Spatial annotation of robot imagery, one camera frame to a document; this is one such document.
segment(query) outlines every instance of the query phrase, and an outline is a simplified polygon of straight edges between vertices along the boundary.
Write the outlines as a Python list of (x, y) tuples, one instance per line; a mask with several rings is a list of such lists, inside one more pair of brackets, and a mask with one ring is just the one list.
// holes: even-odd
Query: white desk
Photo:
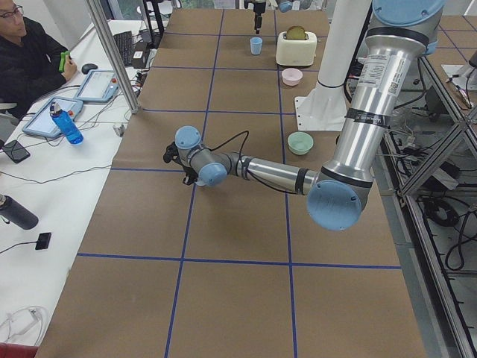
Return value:
[[(140, 26), (141, 22), (110, 22), (114, 34), (127, 30), (135, 34)], [(100, 69), (111, 69), (95, 31), (91, 31), (75, 46), (72, 58), (78, 69), (85, 63), (96, 63)], [(133, 78), (136, 70), (127, 68), (127, 73)], [(84, 77), (78, 72), (66, 86), (81, 84)], [(76, 90), (60, 90), (58, 95), (71, 98)], [(47, 100), (34, 104), (30, 111), (38, 110)], [(78, 125), (91, 127), (90, 123), (81, 122), (88, 121), (103, 107), (85, 104), (77, 118)], [(124, 97), (119, 96), (111, 108), (96, 120), (97, 125), (83, 132), (84, 141), (81, 145), (73, 146), (63, 139), (57, 147), (50, 146), (44, 139), (20, 136), (27, 118), (19, 124), (9, 140), (20, 136), (19, 141), (27, 147), (31, 156), (14, 164), (5, 154), (0, 154), (0, 170), (21, 178), (44, 181), (74, 171), (108, 166), (121, 142), (112, 123), (127, 122), (129, 115)], [(24, 307), (40, 306), (48, 311), (45, 328), (48, 326), (108, 173), (109, 169), (99, 169), (45, 184), (28, 183), (0, 175), (0, 192), (17, 200), (40, 219), (31, 230), (0, 222), (0, 250), (20, 242), (35, 241), (39, 233), (52, 232), (47, 250), (35, 251), (35, 245), (20, 245), (0, 255), (0, 324), (8, 313)], [(32, 345), (39, 331), (40, 327), (35, 327), (14, 342)]]

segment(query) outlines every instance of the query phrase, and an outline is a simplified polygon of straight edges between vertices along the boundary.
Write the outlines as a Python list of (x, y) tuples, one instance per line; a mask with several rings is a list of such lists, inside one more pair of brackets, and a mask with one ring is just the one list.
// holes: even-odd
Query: glasses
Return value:
[(15, 6), (15, 8), (13, 9), (13, 11), (9, 11), (7, 13), (3, 13), (2, 15), (0, 15), (0, 17), (4, 18), (4, 19), (12, 19), (15, 15), (20, 15), (20, 16), (23, 16), (23, 6)]

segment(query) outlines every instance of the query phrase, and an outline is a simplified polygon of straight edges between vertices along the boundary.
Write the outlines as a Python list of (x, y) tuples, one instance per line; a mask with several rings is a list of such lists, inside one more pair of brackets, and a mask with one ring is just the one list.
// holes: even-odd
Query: label sticker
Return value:
[(408, 73), (409, 66), (411, 65), (411, 61), (405, 58), (397, 57), (396, 55), (391, 56), (391, 63), (395, 67), (394, 69), (394, 76), (392, 81), (389, 83), (388, 87), (388, 94), (397, 97), (399, 92), (401, 91), (402, 84), (404, 83), (404, 78)]
[(379, 88), (388, 66), (389, 55), (371, 54), (366, 57), (357, 86)]

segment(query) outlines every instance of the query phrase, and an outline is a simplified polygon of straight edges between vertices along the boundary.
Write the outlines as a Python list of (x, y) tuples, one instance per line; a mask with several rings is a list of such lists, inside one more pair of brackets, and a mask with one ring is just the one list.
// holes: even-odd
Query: tablet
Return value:
[(75, 99), (89, 103), (108, 102), (118, 90), (118, 85), (113, 71), (93, 69), (88, 72)]
[(59, 136), (61, 131), (50, 116), (50, 105), (53, 101), (56, 101), (62, 110), (69, 112), (73, 121), (83, 109), (83, 102), (77, 99), (52, 97), (38, 112), (35, 113), (27, 124), (23, 126), (22, 131), (32, 136), (44, 136), (46, 138), (56, 138)]

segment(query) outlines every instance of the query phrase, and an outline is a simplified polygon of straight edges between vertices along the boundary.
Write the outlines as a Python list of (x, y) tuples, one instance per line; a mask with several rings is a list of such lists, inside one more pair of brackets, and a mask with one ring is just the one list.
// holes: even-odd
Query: bowl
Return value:
[(282, 71), (283, 83), (288, 86), (296, 86), (303, 78), (303, 73), (299, 69), (284, 69)]
[(294, 132), (288, 136), (288, 148), (291, 153), (305, 155), (313, 147), (313, 137), (305, 132)]

